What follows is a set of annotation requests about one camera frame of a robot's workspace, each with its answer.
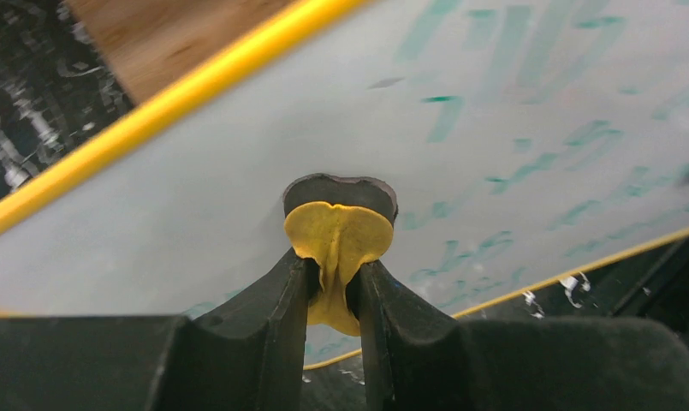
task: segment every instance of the yellow stripe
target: yellow stripe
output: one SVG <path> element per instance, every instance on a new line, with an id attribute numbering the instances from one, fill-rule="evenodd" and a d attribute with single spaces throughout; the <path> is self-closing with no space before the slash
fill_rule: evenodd
<path id="1" fill-rule="evenodd" d="M 371 0 L 306 0 L 233 43 L 181 80 L 0 201 L 0 234 Z"/>
<path id="2" fill-rule="evenodd" d="M 460 311 L 459 313 L 453 314 L 453 317 L 455 317 L 457 319 L 459 317 L 463 317 L 463 316 L 466 316 L 468 314 L 475 313 L 476 311 L 480 311 L 480 310 L 485 309 L 487 307 L 492 307 L 496 304 L 500 304 L 501 302 L 504 302 L 504 301 L 510 300 L 511 298 L 522 295 L 523 293 L 525 293 L 527 291 L 534 291 L 536 289 L 548 287 L 549 285 L 551 285 L 553 283 L 557 283 L 557 282 L 561 281 L 563 278 L 568 278 L 568 277 L 574 276 L 576 274 L 579 274 L 580 272 L 587 272 L 587 271 L 596 270 L 597 268 L 601 268 L 605 265 L 615 263 L 616 261 L 620 261 L 622 259 L 627 259 L 629 257 L 632 257 L 635 254 L 649 251 L 652 248 L 661 247 L 665 244 L 669 244 L 672 241 L 677 241 L 681 238 L 688 237 L 688 236 L 689 236 L 689 227 L 686 229 L 681 229 L 681 230 L 679 230 L 673 234 L 665 235 L 664 237 L 659 237 L 655 240 L 646 242 L 646 243 L 638 245 L 636 247 L 629 248 L 625 251 L 622 251 L 621 253 L 609 255 L 608 257 L 606 257 L 604 259 L 597 260 L 593 263 L 590 263 L 587 265 L 582 265 L 581 267 L 578 267 L 578 268 L 574 268 L 573 270 L 571 270 L 569 272 L 564 272 L 563 274 L 561 274 L 559 276 L 552 277 L 552 278 L 545 280 L 545 281 L 542 281 L 540 283 L 535 283 L 531 286 L 525 287 L 524 289 L 519 289 L 518 291 L 514 291 L 510 294 L 502 295 L 502 296 L 500 296 L 494 300 L 484 302 L 483 304 L 480 304 L 479 306 L 471 307 L 471 308 L 468 308 L 467 310 Z M 339 362 L 341 360 L 345 360 L 347 358 L 354 357 L 355 355 L 359 355 L 359 354 L 362 354 L 361 348 L 356 350 L 356 351 L 352 351 L 351 353 L 339 355 L 338 357 L 334 357 L 330 360 L 317 362 L 317 363 L 311 364 L 309 366 L 304 366 L 304 369 L 305 370 L 313 370 L 315 368 L 320 368 L 322 366 L 329 366 L 331 364 L 334 364 L 335 362 Z"/>

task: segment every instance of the black rubber pad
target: black rubber pad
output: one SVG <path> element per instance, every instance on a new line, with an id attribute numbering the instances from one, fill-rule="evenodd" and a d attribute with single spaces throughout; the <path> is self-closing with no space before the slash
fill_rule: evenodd
<path id="1" fill-rule="evenodd" d="M 394 225 L 397 217 L 395 190 L 387 183 L 371 177 L 337 177 L 313 174 L 292 182 L 283 193 L 283 211 L 314 201 L 343 206 L 368 208 L 387 218 Z"/>

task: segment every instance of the wooden board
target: wooden board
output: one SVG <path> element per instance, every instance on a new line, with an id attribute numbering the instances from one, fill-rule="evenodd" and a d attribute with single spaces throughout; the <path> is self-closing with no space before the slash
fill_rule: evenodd
<path id="1" fill-rule="evenodd" d="M 67 0 L 141 103 L 293 0 Z"/>

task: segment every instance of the white paint speck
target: white paint speck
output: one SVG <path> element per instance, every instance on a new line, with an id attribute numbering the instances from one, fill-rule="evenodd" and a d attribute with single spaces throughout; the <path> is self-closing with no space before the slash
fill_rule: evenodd
<path id="1" fill-rule="evenodd" d="M 533 305 L 536 306 L 536 308 L 538 309 L 538 312 L 531 314 L 531 317 L 543 319 L 546 316 L 546 313 L 543 312 L 543 308 L 541 307 L 541 305 L 536 302 L 536 295 L 533 294 L 532 291 L 526 291 L 525 293 L 523 293 L 523 296 L 526 298 L 527 306 Z"/>
<path id="2" fill-rule="evenodd" d="M 563 294 L 566 295 L 566 298 L 568 298 L 568 302 L 570 302 L 574 308 L 581 308 L 582 306 L 578 302 L 574 302 L 572 298 L 573 289 L 579 285 L 579 280 L 574 277 L 566 277 L 560 280 L 559 283 L 561 283 L 565 289 L 563 290 Z"/>
<path id="3" fill-rule="evenodd" d="M 584 279 L 584 283 L 581 284 L 581 291 L 589 292 L 591 291 L 591 281 L 589 281 L 589 278 L 584 274 L 584 272 L 579 272 L 581 275 L 581 278 Z"/>
<path id="4" fill-rule="evenodd" d="M 56 6 L 56 18 L 59 19 L 59 21 L 65 21 L 69 18 L 69 9 L 67 9 L 64 3 Z"/>
<path id="5" fill-rule="evenodd" d="M 364 385 L 364 384 L 365 384 L 364 378 L 358 376 L 358 375 L 355 374 L 354 372 L 347 371 L 347 370 L 342 370 L 341 368 L 339 369 L 339 372 L 341 372 L 342 374 L 349 374 L 349 377 L 352 379 L 352 381 L 354 381 L 355 383 L 357 383 L 357 384 L 359 384 L 359 385 Z"/>
<path id="6" fill-rule="evenodd" d="M 72 26 L 72 35 L 74 35 L 74 39 L 82 43 L 83 45 L 91 45 L 92 44 L 92 38 L 87 34 L 87 31 L 85 30 L 85 25 L 82 23 L 75 23 Z"/>

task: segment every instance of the green writing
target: green writing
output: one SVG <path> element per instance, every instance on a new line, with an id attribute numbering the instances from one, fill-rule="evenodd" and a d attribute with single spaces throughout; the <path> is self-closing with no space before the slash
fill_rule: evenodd
<path id="1" fill-rule="evenodd" d="M 493 37 L 497 26 L 497 12 L 493 9 L 469 10 L 470 29 L 463 47 L 466 50 L 482 50 Z"/>
<path id="2" fill-rule="evenodd" d="M 503 286 L 508 286 L 508 291 L 512 291 L 519 287 L 520 278 L 525 271 L 525 267 L 520 267 L 510 275 L 510 281 L 503 281 L 490 277 L 481 277 L 471 282 L 467 280 L 456 280 L 450 287 L 454 295 L 444 302 L 435 304 L 435 307 L 445 309 L 460 302 L 475 299 L 481 294 L 487 293 L 492 289 L 502 288 Z"/>
<path id="3" fill-rule="evenodd" d="M 516 78 L 519 86 L 537 86 L 550 59 L 558 35 L 576 0 L 551 0 L 538 21 L 526 58 Z"/>
<path id="4" fill-rule="evenodd" d="M 515 144 L 515 152 L 527 152 L 533 146 L 531 139 L 515 139 L 513 143 Z"/>
<path id="5" fill-rule="evenodd" d="M 460 246 L 459 241 L 445 241 L 445 253 L 440 265 L 436 269 L 427 268 L 417 270 L 410 275 L 409 279 L 413 283 L 419 283 L 427 278 L 437 277 L 440 274 L 461 267 L 466 261 L 474 265 L 494 259 L 513 245 L 514 241 L 509 238 L 510 235 L 510 231 L 501 231 L 481 242 L 478 249 L 474 251 L 465 251 L 464 253 L 455 253 Z"/>
<path id="6" fill-rule="evenodd" d="M 496 184 L 490 193 L 503 194 L 514 184 L 523 182 L 529 175 L 538 171 L 550 170 L 551 165 L 557 158 L 557 154 L 554 154 L 553 152 L 546 152 L 541 154 L 535 162 L 520 166 L 520 168 L 518 168 L 510 178 L 485 177 L 487 182 L 494 182 Z"/>
<path id="7" fill-rule="evenodd" d="M 592 143 L 600 143 L 597 144 L 597 147 L 593 149 L 593 151 L 586 152 L 586 155 L 582 159 L 576 164 L 568 166 L 566 170 L 576 171 L 583 169 L 597 161 L 619 142 L 624 132 L 610 128 L 609 125 L 610 122 L 608 121 L 594 120 L 593 122 L 589 122 L 577 128 L 566 138 L 563 144 L 566 145 L 568 149 L 562 154 L 562 159 L 571 158 L 579 153 L 585 152 L 586 147 L 593 146 Z"/>
<path id="8" fill-rule="evenodd" d="M 563 254 L 563 257 L 574 257 L 591 253 L 603 247 L 604 245 L 609 244 L 610 242 L 626 239 L 627 237 L 632 236 L 638 232 L 642 232 L 646 229 L 653 229 L 672 220 L 673 218 L 679 217 L 684 213 L 689 214 L 689 203 L 682 207 L 677 207 L 662 212 L 661 214 L 657 215 L 651 220 L 629 224 L 610 234 L 605 235 L 604 237 L 589 240 L 584 244 L 580 244 L 576 247 L 569 249 Z"/>
<path id="9" fill-rule="evenodd" d="M 501 94 L 505 80 L 518 55 L 518 49 L 526 38 L 531 12 L 530 6 L 506 7 L 502 34 L 493 51 L 490 66 L 485 71 L 482 85 L 475 95 L 476 104 L 492 103 L 496 96 Z"/>
<path id="10" fill-rule="evenodd" d="M 654 120 L 667 120 L 674 110 L 682 107 L 689 109 L 689 86 L 677 93 L 676 96 L 659 104 L 654 109 L 654 112 L 651 113 L 651 118 Z"/>
<path id="11" fill-rule="evenodd" d="M 677 68 L 677 62 L 680 60 L 680 56 L 677 53 L 673 53 L 672 56 L 667 57 L 654 64 L 654 67 L 650 68 L 648 75 L 643 78 L 638 83 L 634 83 L 630 86 L 624 86 L 619 90 L 621 94 L 626 94 L 630 96 L 635 96 L 643 92 L 649 91 L 654 86 L 665 81 L 674 69 Z"/>
<path id="12" fill-rule="evenodd" d="M 443 103 L 440 109 L 440 115 L 437 117 L 435 127 L 427 136 L 427 141 L 430 143 L 440 143 L 448 138 L 448 134 L 453 131 L 457 123 L 462 107 L 465 104 L 462 97 L 458 96 L 441 96 L 423 98 L 423 103 Z"/>
<path id="13" fill-rule="evenodd" d="M 599 34 L 584 55 L 577 57 L 565 70 L 560 72 L 552 81 L 541 86 L 536 94 L 525 101 L 526 104 L 541 104 L 554 94 L 577 80 L 594 63 L 616 43 L 624 33 L 627 21 L 623 17 L 598 16 L 609 4 L 610 0 L 589 0 L 583 2 L 572 19 L 572 26 L 576 29 L 598 29 Z"/>
<path id="14" fill-rule="evenodd" d="M 623 204 L 634 198 L 642 198 L 658 188 L 666 187 L 689 176 L 689 164 L 682 165 L 672 173 L 655 175 L 650 167 L 637 166 L 627 178 L 619 183 L 603 200 L 587 200 L 578 203 L 555 219 L 548 231 L 562 226 L 574 226 L 587 216 L 594 216 L 609 206 Z"/>
<path id="15" fill-rule="evenodd" d="M 416 60 L 445 20 L 445 16 L 457 9 L 460 3 L 462 0 L 433 0 L 410 27 L 395 58 L 400 61 Z"/>
<path id="16" fill-rule="evenodd" d="M 475 194 L 478 187 L 478 184 L 473 184 L 453 200 L 432 203 L 430 210 L 421 213 L 419 216 L 412 211 L 403 212 L 400 216 L 402 229 L 419 229 L 434 219 L 450 217 Z"/>

